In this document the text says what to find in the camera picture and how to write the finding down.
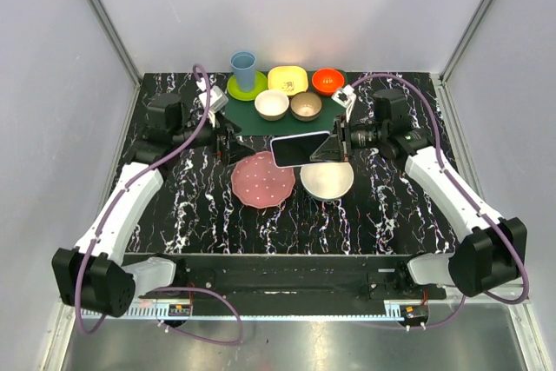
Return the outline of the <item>phone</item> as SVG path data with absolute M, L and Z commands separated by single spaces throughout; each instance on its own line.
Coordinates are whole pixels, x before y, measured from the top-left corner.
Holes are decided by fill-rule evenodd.
M 270 150 L 275 166 L 293 168 L 313 163 L 312 154 L 329 137 L 329 131 L 316 131 L 273 138 L 270 141 Z

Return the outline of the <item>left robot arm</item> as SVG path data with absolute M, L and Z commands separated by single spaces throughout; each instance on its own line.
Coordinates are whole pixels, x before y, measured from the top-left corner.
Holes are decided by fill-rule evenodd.
M 167 256 L 130 265 L 123 257 L 144 210 L 184 150 L 210 147 L 226 165 L 254 154 L 236 141 L 241 129 L 223 115 L 228 104 L 223 93 L 212 89 L 199 100 L 203 113 L 197 125 L 177 94 L 161 94 L 148 106 L 129 159 L 101 212 L 73 248 L 59 248 L 53 255 L 51 265 L 65 305 L 120 317 L 135 298 L 158 288 L 170 298 L 186 291 L 188 277 Z

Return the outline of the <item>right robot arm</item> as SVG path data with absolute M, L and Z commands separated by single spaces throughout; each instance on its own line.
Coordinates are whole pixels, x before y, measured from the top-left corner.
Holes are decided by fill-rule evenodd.
M 453 286 L 467 297 L 490 294 L 525 274 L 527 230 L 517 217 L 506 219 L 486 204 L 459 176 L 433 138 L 413 127 L 407 101 L 397 89 L 373 95 L 370 123 L 355 125 L 345 116 L 320 142 L 310 162 L 345 162 L 356 149 L 376 148 L 416 182 L 447 219 L 458 239 L 452 253 L 413 256 L 394 277 L 399 295 L 414 298 L 428 284 Z

